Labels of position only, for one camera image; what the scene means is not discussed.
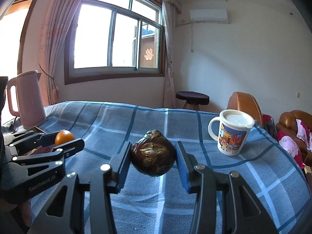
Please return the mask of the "pink floral cushion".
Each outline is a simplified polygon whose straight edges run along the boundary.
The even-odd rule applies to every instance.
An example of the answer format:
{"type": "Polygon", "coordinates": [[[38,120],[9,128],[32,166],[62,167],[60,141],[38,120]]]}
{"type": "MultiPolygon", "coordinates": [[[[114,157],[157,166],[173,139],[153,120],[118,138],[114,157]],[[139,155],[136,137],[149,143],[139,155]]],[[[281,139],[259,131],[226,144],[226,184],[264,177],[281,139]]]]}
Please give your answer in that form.
{"type": "Polygon", "coordinates": [[[307,165],[303,163],[301,151],[295,141],[282,131],[277,130],[277,124],[274,123],[270,115],[263,114],[262,118],[265,130],[267,130],[267,132],[277,140],[279,145],[294,158],[301,169],[305,168],[307,165]]]}

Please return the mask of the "pink right curtain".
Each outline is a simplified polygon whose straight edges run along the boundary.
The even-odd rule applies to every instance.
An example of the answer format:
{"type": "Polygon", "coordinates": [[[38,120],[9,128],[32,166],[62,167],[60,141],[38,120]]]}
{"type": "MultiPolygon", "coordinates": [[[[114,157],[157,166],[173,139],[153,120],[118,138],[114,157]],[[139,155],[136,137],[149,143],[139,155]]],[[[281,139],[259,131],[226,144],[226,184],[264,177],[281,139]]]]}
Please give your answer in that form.
{"type": "Polygon", "coordinates": [[[161,0],[166,40],[166,63],[163,92],[164,108],[176,108],[174,73],[172,70],[172,55],[174,49],[174,33],[177,14],[181,13],[181,3],[178,0],[161,0]]]}

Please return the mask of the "brown leather chair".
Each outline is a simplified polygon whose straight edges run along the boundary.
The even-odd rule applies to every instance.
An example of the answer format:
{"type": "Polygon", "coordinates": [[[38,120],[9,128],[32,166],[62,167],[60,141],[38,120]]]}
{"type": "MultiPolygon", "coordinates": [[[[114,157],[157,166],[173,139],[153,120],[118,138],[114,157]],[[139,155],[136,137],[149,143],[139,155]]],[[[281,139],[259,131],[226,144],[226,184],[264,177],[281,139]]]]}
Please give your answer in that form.
{"type": "Polygon", "coordinates": [[[233,92],[229,98],[227,108],[249,114],[263,127],[262,112],[253,95],[244,92],[233,92]]]}

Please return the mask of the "white air conditioner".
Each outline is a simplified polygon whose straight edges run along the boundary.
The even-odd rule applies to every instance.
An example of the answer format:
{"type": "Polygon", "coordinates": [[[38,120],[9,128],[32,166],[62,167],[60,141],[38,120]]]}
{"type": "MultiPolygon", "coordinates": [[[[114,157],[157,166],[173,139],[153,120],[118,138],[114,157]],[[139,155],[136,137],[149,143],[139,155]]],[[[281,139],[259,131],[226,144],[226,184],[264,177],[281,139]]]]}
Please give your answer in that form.
{"type": "Polygon", "coordinates": [[[190,10],[190,19],[193,22],[228,23],[226,9],[197,9],[190,10]]]}

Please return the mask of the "small round orange kumquat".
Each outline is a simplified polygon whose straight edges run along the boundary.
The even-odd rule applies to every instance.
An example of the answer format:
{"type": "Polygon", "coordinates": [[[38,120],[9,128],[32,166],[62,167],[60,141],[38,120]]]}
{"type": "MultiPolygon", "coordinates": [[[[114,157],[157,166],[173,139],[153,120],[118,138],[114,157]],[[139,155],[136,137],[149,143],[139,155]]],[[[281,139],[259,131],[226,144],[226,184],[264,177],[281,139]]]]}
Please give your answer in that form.
{"type": "Polygon", "coordinates": [[[54,144],[55,146],[59,146],[61,144],[73,141],[74,139],[75,139],[75,136],[73,135],[73,133],[71,133],[68,130],[62,130],[57,133],[55,140],[54,140],[54,144]]]}

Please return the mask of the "window with brown frame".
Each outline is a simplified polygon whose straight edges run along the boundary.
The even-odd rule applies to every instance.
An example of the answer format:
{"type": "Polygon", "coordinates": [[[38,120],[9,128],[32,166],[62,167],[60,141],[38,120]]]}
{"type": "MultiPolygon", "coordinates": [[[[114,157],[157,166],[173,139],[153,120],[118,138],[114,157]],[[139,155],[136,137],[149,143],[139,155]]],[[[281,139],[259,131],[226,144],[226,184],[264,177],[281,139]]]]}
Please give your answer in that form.
{"type": "Polygon", "coordinates": [[[157,0],[81,0],[65,43],[65,84],[162,77],[166,59],[157,0]]]}

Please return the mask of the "pink left curtain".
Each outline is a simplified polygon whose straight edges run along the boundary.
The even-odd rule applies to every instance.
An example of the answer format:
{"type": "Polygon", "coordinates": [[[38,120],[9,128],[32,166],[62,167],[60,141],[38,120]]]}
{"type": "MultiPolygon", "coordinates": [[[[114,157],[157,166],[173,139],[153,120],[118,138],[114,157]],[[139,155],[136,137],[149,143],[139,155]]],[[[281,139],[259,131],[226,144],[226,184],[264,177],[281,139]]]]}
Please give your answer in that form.
{"type": "Polygon", "coordinates": [[[74,14],[81,0],[51,0],[45,16],[38,62],[43,77],[40,91],[44,106],[59,102],[59,88],[54,81],[54,71],[74,14]]]}

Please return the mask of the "dark water chestnut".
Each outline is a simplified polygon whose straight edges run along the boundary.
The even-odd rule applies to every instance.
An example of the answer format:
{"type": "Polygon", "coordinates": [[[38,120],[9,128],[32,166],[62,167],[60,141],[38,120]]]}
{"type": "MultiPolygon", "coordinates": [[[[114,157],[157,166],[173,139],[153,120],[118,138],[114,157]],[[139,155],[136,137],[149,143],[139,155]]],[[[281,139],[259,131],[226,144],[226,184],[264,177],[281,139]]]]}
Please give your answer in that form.
{"type": "Polygon", "coordinates": [[[134,167],[149,176],[161,176],[167,173],[177,159],[173,144],[158,130],[144,134],[129,151],[134,167]]]}

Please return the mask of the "white cartoon mug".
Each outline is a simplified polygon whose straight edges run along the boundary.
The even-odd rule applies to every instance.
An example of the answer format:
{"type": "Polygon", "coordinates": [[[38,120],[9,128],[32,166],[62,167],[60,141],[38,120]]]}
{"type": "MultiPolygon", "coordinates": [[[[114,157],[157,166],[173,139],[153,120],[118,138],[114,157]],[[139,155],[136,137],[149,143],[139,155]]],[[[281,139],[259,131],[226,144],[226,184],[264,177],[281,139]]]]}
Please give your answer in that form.
{"type": "Polygon", "coordinates": [[[226,109],[213,118],[207,127],[210,137],[217,141],[218,150],[227,156],[238,155],[253,128],[252,116],[240,110],[226,109]]]}

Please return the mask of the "dark round stool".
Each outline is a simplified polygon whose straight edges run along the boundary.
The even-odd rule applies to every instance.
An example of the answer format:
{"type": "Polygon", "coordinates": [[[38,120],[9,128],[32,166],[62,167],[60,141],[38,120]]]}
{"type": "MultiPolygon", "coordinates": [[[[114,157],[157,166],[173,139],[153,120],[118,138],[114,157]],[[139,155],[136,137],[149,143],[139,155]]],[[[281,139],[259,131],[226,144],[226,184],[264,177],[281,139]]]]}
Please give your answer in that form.
{"type": "Polygon", "coordinates": [[[207,106],[210,102],[208,95],[199,92],[179,91],[175,95],[177,99],[185,101],[183,109],[199,111],[201,105],[207,106]]]}

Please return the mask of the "pink electric kettle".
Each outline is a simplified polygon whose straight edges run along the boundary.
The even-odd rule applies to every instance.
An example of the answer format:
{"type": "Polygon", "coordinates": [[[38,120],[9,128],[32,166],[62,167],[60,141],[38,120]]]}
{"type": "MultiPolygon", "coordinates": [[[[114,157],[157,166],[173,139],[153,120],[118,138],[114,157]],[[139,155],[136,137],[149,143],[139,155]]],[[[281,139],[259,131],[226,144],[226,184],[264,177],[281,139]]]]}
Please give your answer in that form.
{"type": "Polygon", "coordinates": [[[25,129],[40,126],[46,119],[39,80],[41,73],[37,70],[28,71],[12,78],[7,84],[7,102],[10,113],[20,118],[25,129]],[[11,88],[15,87],[18,111],[12,106],[11,88]]]}

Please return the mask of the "blue plaid tablecloth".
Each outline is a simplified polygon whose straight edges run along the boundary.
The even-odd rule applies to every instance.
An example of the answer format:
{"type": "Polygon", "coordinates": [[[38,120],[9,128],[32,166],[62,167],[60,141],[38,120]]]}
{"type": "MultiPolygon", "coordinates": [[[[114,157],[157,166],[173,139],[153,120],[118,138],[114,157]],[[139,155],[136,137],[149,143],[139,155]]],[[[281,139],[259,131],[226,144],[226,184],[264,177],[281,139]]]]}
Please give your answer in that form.
{"type": "Polygon", "coordinates": [[[67,101],[41,132],[1,133],[1,198],[29,233],[311,233],[311,190],[260,125],[218,150],[215,114],[67,101]]]}

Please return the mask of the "brown leather sofa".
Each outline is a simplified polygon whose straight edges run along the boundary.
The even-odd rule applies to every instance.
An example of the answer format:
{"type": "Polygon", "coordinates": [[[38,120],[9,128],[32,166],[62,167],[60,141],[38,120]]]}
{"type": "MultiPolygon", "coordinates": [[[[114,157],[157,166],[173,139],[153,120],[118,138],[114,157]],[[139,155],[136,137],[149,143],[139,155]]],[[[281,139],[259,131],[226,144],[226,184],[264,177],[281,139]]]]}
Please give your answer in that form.
{"type": "Polygon", "coordinates": [[[276,128],[295,141],[303,163],[311,167],[311,114],[301,110],[282,113],[276,128]]]}

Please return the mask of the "pink metal tin box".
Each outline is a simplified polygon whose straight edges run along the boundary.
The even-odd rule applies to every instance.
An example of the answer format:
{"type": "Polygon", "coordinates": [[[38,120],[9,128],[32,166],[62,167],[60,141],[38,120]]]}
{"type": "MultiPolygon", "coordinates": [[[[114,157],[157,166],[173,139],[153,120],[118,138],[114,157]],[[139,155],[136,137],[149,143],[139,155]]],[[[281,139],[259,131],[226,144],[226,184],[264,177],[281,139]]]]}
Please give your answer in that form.
{"type": "MultiPolygon", "coordinates": [[[[47,132],[45,132],[44,130],[38,128],[38,127],[31,127],[29,129],[27,129],[27,132],[28,131],[33,131],[35,134],[37,133],[42,133],[42,134],[47,134],[47,132]]],[[[50,153],[52,152],[52,148],[55,146],[54,144],[52,145],[48,145],[48,146],[42,146],[38,143],[39,141],[39,138],[38,137],[37,139],[35,139],[35,142],[34,142],[34,146],[31,148],[31,150],[27,153],[24,154],[24,156],[26,155],[34,155],[34,154],[43,154],[43,153],[50,153]]]]}

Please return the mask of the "pink curtain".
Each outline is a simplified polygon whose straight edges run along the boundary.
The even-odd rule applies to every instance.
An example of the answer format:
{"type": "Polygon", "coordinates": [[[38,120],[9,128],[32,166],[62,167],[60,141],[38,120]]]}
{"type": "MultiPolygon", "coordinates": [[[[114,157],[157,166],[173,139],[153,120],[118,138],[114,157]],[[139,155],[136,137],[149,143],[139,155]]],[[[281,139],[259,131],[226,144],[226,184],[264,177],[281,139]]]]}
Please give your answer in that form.
{"type": "Polygon", "coordinates": [[[174,49],[174,33],[177,14],[181,13],[181,3],[178,0],[161,0],[166,40],[166,63],[163,92],[164,108],[176,108],[174,73],[172,70],[172,55],[174,49]]]}
{"type": "Polygon", "coordinates": [[[81,0],[51,0],[45,16],[38,62],[43,77],[40,91],[44,106],[59,102],[59,88],[54,81],[54,71],[74,14],[81,0]]]}

